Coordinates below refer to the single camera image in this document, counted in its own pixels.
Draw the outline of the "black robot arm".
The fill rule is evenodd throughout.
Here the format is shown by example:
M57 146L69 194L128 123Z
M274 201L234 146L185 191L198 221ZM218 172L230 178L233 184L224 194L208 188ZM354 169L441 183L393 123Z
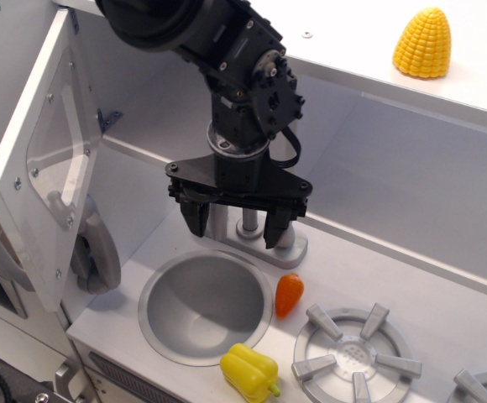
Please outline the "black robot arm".
M208 156L166 166L170 195L190 231L206 232L212 204L266 214L267 249L279 245L306 214L312 185L290 173L297 158L275 160L271 141L282 134L296 153L291 124L304 98L280 34L246 1L101 1L98 8L125 43L171 50L195 64L212 100Z

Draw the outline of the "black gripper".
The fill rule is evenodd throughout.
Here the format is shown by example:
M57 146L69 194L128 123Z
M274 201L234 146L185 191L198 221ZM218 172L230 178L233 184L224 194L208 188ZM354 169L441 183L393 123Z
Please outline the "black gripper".
M293 218L306 215L312 192L310 182L274 165L267 154L250 161L209 154L170 162L165 173L170 196L180 204L193 235L205 235L212 204L261 210L267 212L267 249L277 246Z

